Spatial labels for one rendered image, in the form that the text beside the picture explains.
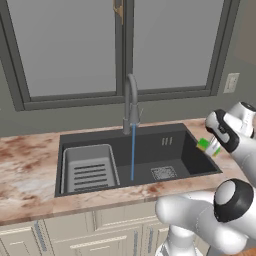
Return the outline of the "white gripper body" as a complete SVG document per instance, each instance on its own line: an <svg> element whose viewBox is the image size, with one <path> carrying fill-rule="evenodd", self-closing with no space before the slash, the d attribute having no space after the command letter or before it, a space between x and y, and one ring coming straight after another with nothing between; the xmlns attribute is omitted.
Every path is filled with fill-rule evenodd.
<svg viewBox="0 0 256 256"><path fill-rule="evenodd" d="M215 157L220 152L220 143L215 136L209 141L205 153L210 157Z"/></svg>

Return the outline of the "green and yellow sponge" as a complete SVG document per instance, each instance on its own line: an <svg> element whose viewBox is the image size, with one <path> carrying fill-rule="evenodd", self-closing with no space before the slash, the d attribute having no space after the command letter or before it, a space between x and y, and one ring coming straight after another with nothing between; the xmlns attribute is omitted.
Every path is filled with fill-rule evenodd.
<svg viewBox="0 0 256 256"><path fill-rule="evenodd" d="M197 142L197 147L203 151L205 153L205 150L207 148L207 146L209 145L209 141L205 138L201 138L198 142Z"/></svg>

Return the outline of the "metal sink drain strainer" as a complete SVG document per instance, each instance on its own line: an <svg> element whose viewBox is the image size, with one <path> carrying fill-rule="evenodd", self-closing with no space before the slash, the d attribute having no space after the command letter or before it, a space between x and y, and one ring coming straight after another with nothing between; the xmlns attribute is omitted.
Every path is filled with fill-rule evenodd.
<svg viewBox="0 0 256 256"><path fill-rule="evenodd" d="M152 168L151 173L155 180L167 180L177 177L176 171L172 166Z"/></svg>

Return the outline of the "dark grey sink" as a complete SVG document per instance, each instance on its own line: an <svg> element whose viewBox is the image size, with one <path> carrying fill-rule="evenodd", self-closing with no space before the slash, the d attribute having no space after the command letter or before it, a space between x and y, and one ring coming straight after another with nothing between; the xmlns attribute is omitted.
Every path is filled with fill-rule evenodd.
<svg viewBox="0 0 256 256"><path fill-rule="evenodd" d="M196 138L182 123L136 129L133 181L131 181L132 133L125 135L122 130L118 129L68 134L62 135L59 142L55 183L55 195L57 197L90 193L62 194L60 192L64 150L100 144L109 144L112 147L120 185L95 191L208 176L221 172L214 161L197 147ZM172 166L176 171L177 177L167 180L155 180L151 169L163 166Z"/></svg>

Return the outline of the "blue water stream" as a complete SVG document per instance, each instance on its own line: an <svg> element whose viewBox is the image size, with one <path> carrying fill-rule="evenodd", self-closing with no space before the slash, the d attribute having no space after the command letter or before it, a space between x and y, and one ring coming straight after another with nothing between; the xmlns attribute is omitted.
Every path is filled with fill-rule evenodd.
<svg viewBox="0 0 256 256"><path fill-rule="evenodd" d="M132 123L131 181L134 180L136 124Z"/></svg>

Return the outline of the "grey slotted sink basin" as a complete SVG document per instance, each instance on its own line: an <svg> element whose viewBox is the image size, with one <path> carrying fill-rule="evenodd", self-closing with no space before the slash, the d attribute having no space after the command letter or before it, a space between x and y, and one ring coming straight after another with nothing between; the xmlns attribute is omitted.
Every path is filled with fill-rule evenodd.
<svg viewBox="0 0 256 256"><path fill-rule="evenodd" d="M63 152L62 194L91 192L120 185L109 144L67 148Z"/></svg>

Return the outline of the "grey tap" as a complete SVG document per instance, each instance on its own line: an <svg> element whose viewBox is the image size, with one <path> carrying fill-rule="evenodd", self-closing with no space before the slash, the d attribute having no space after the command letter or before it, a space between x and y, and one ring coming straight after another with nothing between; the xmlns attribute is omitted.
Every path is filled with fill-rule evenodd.
<svg viewBox="0 0 256 256"><path fill-rule="evenodd" d="M128 135L133 125L140 125L138 88L135 76L128 74L125 80L125 105L123 118L123 133Z"/></svg>

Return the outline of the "cream cupboard door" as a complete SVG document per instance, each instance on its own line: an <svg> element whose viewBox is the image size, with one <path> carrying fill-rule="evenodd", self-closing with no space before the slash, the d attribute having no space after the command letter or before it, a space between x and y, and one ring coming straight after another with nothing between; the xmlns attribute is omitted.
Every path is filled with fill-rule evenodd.
<svg viewBox="0 0 256 256"><path fill-rule="evenodd" d="M0 240L9 256L42 256L31 226L1 231Z"/></svg>
<svg viewBox="0 0 256 256"><path fill-rule="evenodd" d="M152 241L152 250L151 253L148 254L148 238L149 238L149 230L153 228L153 241ZM167 238L169 226L161 224L160 222L152 222L143 225L143 240L142 240L142 249L141 256L155 256L156 250L159 246L165 241Z"/></svg>
<svg viewBox="0 0 256 256"><path fill-rule="evenodd" d="M134 231L138 231L140 255L142 226L108 231L85 237L54 241L56 256L133 256Z"/></svg>

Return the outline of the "cream drawer front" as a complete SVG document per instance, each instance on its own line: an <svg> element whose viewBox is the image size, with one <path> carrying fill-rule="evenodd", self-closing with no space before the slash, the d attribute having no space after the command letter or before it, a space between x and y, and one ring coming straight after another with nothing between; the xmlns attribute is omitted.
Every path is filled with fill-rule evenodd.
<svg viewBox="0 0 256 256"><path fill-rule="evenodd" d="M94 228L99 231L155 217L155 203L147 202L97 210L93 212Z"/></svg>

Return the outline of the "brass window latch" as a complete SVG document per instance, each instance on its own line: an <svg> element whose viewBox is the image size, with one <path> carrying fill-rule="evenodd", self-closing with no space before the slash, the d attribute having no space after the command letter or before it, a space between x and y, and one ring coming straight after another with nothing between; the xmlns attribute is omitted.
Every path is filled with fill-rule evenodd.
<svg viewBox="0 0 256 256"><path fill-rule="evenodd" d="M124 23L124 0L113 0L113 10L121 18L121 23Z"/></svg>

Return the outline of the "grey framed window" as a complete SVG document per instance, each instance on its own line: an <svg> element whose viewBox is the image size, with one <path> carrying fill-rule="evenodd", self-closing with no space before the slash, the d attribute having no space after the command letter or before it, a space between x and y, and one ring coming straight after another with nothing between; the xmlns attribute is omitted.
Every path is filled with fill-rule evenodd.
<svg viewBox="0 0 256 256"><path fill-rule="evenodd" d="M0 0L0 61L18 111L218 92L241 0Z"/></svg>

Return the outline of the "white wall socket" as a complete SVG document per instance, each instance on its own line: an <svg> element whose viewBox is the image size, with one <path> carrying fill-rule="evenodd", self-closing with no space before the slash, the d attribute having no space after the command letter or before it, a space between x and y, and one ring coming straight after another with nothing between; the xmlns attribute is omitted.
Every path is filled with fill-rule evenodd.
<svg viewBox="0 0 256 256"><path fill-rule="evenodd" d="M230 73L224 87L224 93L233 93L239 79L239 73Z"/></svg>

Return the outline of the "beige wall cupboard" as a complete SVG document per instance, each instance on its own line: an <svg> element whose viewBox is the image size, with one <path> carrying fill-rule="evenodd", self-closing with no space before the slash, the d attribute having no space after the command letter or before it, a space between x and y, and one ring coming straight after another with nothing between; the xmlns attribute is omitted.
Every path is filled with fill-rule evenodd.
<svg viewBox="0 0 256 256"><path fill-rule="evenodd" d="M235 56L256 65L256 0L248 0L245 7L235 47Z"/></svg>

